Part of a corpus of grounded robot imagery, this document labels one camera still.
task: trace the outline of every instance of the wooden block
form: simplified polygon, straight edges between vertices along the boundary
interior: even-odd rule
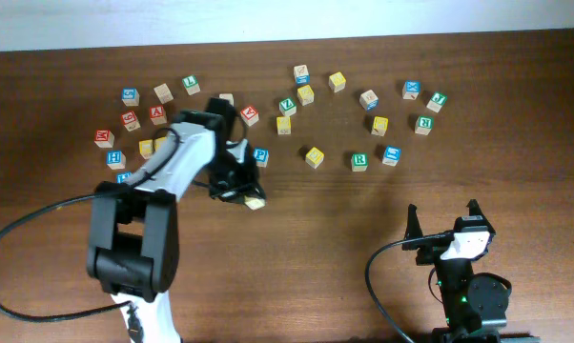
[[[115,179],[116,179],[117,183],[122,183],[122,182],[126,181],[126,179],[130,177],[130,175],[132,175],[132,173],[129,171],[122,172],[122,173],[116,175]]]
[[[270,153],[266,149],[256,148],[253,150],[253,158],[256,160],[258,167],[266,168],[268,166],[268,157],[270,157]]]
[[[406,81],[401,90],[401,96],[406,100],[414,100],[419,96],[420,82],[419,81]]]
[[[366,111],[369,111],[378,105],[379,98],[376,96],[374,91],[369,90],[369,91],[365,91],[359,97],[359,103],[363,106],[363,108]]]
[[[401,149],[395,147],[386,147],[384,156],[382,157],[382,164],[387,166],[396,166],[400,161]]]
[[[138,100],[140,95],[136,89],[123,89],[122,90],[122,101],[126,106],[138,106]]]
[[[365,172],[367,163],[366,153],[353,153],[353,157],[351,157],[351,169],[353,172]]]
[[[310,85],[306,85],[304,87],[300,87],[297,89],[297,99],[302,104],[302,106],[306,106],[308,104],[312,104],[315,101],[315,93]]]
[[[154,154],[154,141],[147,139],[138,142],[138,150],[141,152],[141,156],[145,159],[150,159]]]
[[[230,101],[230,105],[234,105],[234,96],[230,93],[224,93],[219,95],[219,99],[224,99]]]
[[[183,87],[185,87],[185,91],[190,95],[194,95],[200,91],[198,80],[196,80],[193,75],[183,78]]]
[[[249,209],[255,211],[266,206],[266,200],[254,196],[245,195],[245,205],[247,205]]]
[[[113,148],[113,140],[115,137],[109,130],[98,130],[94,137],[94,143],[101,148]]]
[[[162,104],[166,104],[167,102],[173,100],[171,90],[169,90],[169,87],[166,86],[166,84],[161,84],[160,86],[154,88],[154,91]]]
[[[246,108],[242,109],[240,116],[248,126],[252,126],[257,121],[259,121],[259,112],[253,106],[247,106]]]
[[[162,106],[154,106],[150,108],[150,119],[154,125],[162,125],[168,122],[166,112]]]
[[[291,118],[278,117],[277,118],[277,132],[278,135],[291,134]]]
[[[438,113],[441,107],[446,103],[448,97],[442,93],[435,92],[427,104],[427,109]]]
[[[278,110],[283,113],[284,116],[292,116],[296,114],[297,111],[296,103],[291,98],[287,98],[278,103]]]
[[[138,122],[138,118],[136,117],[136,114],[134,114],[134,111],[127,111],[126,113],[121,115],[121,118],[122,118],[122,124],[124,124],[124,127],[128,131],[136,130],[141,127],[141,125]]]
[[[294,77],[296,78],[296,85],[306,85],[310,82],[310,74],[306,65],[294,67]]]
[[[342,91],[346,88],[346,79],[340,71],[329,76],[329,88],[334,92]]]
[[[372,124],[372,134],[384,136],[388,127],[389,119],[383,117],[374,117],[374,124]]]
[[[126,168],[126,156],[122,151],[107,152],[107,165],[113,170]]]
[[[427,135],[431,132],[431,129],[433,129],[433,118],[420,116],[419,119],[417,119],[417,125],[414,128],[414,132]]]
[[[306,163],[316,169],[323,162],[325,154],[317,148],[312,148],[306,153]]]
[[[160,137],[160,138],[157,138],[156,140],[154,140],[154,149],[156,151],[159,151],[160,147],[162,146],[162,144],[166,143],[167,139],[168,138],[166,138],[166,137]]]

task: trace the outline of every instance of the dark wood surface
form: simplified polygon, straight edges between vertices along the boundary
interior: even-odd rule
[[[278,100],[296,98],[293,66],[307,64],[314,104],[298,106],[293,133],[277,137]],[[345,91],[328,76],[342,71]],[[180,78],[195,74],[188,96]],[[421,99],[400,98],[403,81],[422,82]],[[574,342],[574,30],[421,35],[306,42],[0,53],[0,228],[49,202],[90,192],[116,172],[94,131],[109,128],[127,170],[143,159],[137,141],[155,126],[147,108],[167,83],[169,113],[203,109],[232,92],[254,105],[249,130],[270,150],[258,212],[191,189],[179,204],[181,259],[171,287],[174,322],[186,341],[340,341],[389,338],[363,280],[369,255],[403,236],[407,206],[419,206],[427,233],[452,229],[477,198],[497,230],[474,265],[512,281],[506,333]],[[142,130],[127,132],[123,87],[141,92]],[[372,89],[369,114],[359,95]],[[430,91],[448,96],[439,114]],[[428,136],[413,118],[432,114]],[[370,118],[389,118],[384,137]],[[395,167],[379,151],[402,148]],[[325,161],[311,169],[304,147]],[[350,171],[353,151],[373,156]],[[85,271],[90,205],[42,217],[0,244],[0,300],[25,313],[66,313],[111,303]],[[429,268],[413,252],[388,252],[372,270],[379,298],[410,333],[444,326],[426,286]],[[0,315],[0,342],[126,342],[119,313],[60,324]]]

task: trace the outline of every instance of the black cable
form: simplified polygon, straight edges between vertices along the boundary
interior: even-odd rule
[[[429,278],[427,279],[427,286],[429,287],[429,292],[431,292],[431,295],[433,295],[433,297],[436,298],[436,300],[440,301],[440,304],[443,304],[443,302],[433,292],[433,288],[431,287],[431,278],[433,277],[433,274],[435,272],[436,272],[435,267],[431,269],[431,272],[429,272]]]
[[[384,247],[378,249],[376,252],[374,252],[372,254],[372,256],[370,256],[370,259],[367,261],[367,264],[365,265],[365,285],[367,286],[367,291],[370,293],[370,296],[372,296],[372,300],[374,300],[374,303],[379,308],[380,313],[382,313],[382,316],[384,316],[384,319],[386,319],[386,321],[388,321],[389,324],[391,324],[393,329],[395,329],[395,331],[397,331],[400,334],[400,336],[408,343],[415,343],[415,342],[412,338],[410,338],[410,336],[407,333],[405,333],[400,328],[400,326],[395,322],[395,320],[393,320],[393,318],[391,318],[389,313],[384,309],[384,307],[382,307],[382,304],[380,304],[380,300],[378,299],[378,297],[374,293],[374,290],[372,289],[372,282],[370,281],[370,267],[372,266],[372,262],[374,262],[374,259],[376,259],[376,257],[378,257],[378,255],[385,252],[386,250],[389,250],[390,248],[397,247],[399,245],[406,244],[406,243],[417,243],[417,242],[425,241],[428,239],[444,238],[447,235],[449,235],[449,232],[431,234],[431,235],[428,235],[425,237],[419,237],[419,238],[403,239],[401,241],[389,243],[389,244],[385,245]]]
[[[171,151],[171,153],[169,154],[169,156],[165,160],[163,160],[162,163],[160,163],[160,165],[157,168],[155,168],[151,172],[146,172],[145,176],[141,180],[131,184],[127,188],[123,188],[123,189],[116,190],[116,191],[98,192],[98,193],[93,193],[93,194],[88,194],[88,195],[77,196],[75,198],[59,201],[57,203],[46,206],[40,210],[29,213],[29,214],[15,220],[14,222],[9,224],[5,228],[3,228],[0,231],[0,240],[3,239],[8,233],[10,233],[15,228],[20,227],[20,226],[28,223],[29,221],[31,221],[31,220],[33,220],[33,219],[35,219],[35,218],[37,218],[43,214],[46,214],[48,212],[52,212],[54,210],[57,210],[57,209],[60,209],[60,208],[63,208],[63,207],[69,206],[69,205],[77,204],[77,203],[80,203],[83,201],[88,201],[88,200],[93,200],[93,199],[108,197],[108,196],[116,196],[116,195],[119,195],[123,192],[129,192],[129,191],[133,190],[134,188],[140,186],[144,182],[148,181],[149,179],[151,179],[157,172],[159,172],[164,166],[166,166],[166,164],[171,160],[171,158],[173,158],[174,154],[176,153],[176,151],[179,147],[179,144],[181,143],[179,133],[172,128],[160,128],[154,133],[154,137],[156,137],[156,135],[161,131],[170,131],[174,134],[174,136],[175,136],[174,148]],[[82,312],[78,312],[78,313],[65,313],[65,314],[57,314],[57,315],[28,315],[28,314],[18,313],[16,311],[10,310],[7,307],[5,307],[3,304],[0,303],[0,313],[4,314],[4,315],[6,315],[12,319],[18,319],[18,320],[23,320],[23,321],[27,321],[27,322],[52,323],[52,322],[58,322],[58,321],[64,321],[64,320],[73,320],[73,319],[83,318],[83,317],[95,315],[95,314],[101,314],[101,313],[105,313],[108,311],[122,308],[124,306],[128,306],[130,304],[131,304],[131,301],[126,301],[126,302],[122,302],[119,304],[114,304],[114,305],[105,306],[102,308],[97,308],[97,309],[92,309],[92,310],[86,310],[86,311],[82,311]]]

